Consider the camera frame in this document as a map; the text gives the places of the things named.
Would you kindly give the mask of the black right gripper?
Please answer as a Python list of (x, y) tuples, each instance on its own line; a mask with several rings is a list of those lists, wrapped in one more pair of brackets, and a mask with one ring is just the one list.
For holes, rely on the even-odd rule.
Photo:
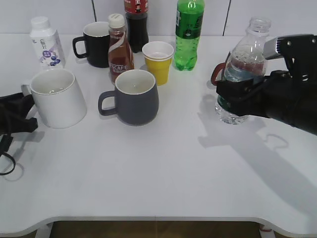
[(316, 134), (317, 37), (314, 34), (283, 37), (278, 52), (285, 61), (287, 72), (272, 72), (270, 79), (262, 78), (256, 84), (254, 79), (241, 82), (220, 80), (216, 82), (216, 92), (226, 101), (227, 111), (232, 114), (267, 116)]

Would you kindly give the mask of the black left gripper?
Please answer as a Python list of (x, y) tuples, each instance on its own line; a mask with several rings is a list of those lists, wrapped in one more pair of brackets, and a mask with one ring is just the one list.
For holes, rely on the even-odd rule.
[(11, 118), (10, 112), (26, 117), (34, 106), (31, 94), (24, 96), (22, 92), (1, 96), (0, 98), (0, 134), (12, 134), (20, 132), (32, 133), (38, 128), (36, 118)]

